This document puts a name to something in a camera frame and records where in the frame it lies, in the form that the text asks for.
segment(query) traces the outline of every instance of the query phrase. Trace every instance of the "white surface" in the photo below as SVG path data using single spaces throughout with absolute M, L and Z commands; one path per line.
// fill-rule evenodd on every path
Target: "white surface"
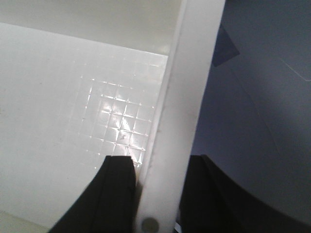
M 46 233 L 49 229 L 0 211 L 1 233 Z
M 174 228 L 224 3 L 182 3 L 156 108 L 153 130 L 158 128 L 151 136 L 155 136 L 152 155 L 139 178 L 143 188 L 136 232 L 142 232 L 141 224 L 148 217 L 158 221 L 160 233 Z
M 51 227 L 106 155 L 142 164 L 167 57 L 0 23 L 0 209 Z
M 0 22 L 168 54 L 181 0 L 1 0 Z

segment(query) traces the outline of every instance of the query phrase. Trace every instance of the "gray wall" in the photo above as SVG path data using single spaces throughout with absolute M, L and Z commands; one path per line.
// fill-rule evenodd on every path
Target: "gray wall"
M 311 1 L 231 0 L 222 24 L 241 54 L 211 69 L 192 153 L 311 224 Z

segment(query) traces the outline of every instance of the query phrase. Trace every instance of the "grid pattern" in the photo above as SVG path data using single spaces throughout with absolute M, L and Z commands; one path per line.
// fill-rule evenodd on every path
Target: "grid pattern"
M 50 227 L 106 155 L 143 163 L 167 57 L 0 23 L 0 209 Z

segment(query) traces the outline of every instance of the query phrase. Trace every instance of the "black rubber piece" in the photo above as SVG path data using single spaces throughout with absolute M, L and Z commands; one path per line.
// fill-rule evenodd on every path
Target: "black rubber piece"
M 107 156 L 93 181 L 49 233 L 131 233 L 133 161 Z

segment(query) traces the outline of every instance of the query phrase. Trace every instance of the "screw head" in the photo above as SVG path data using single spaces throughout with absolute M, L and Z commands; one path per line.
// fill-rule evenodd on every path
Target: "screw head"
M 159 223 L 154 218 L 148 217 L 143 220 L 141 229 L 146 233 L 156 233 L 159 231 Z

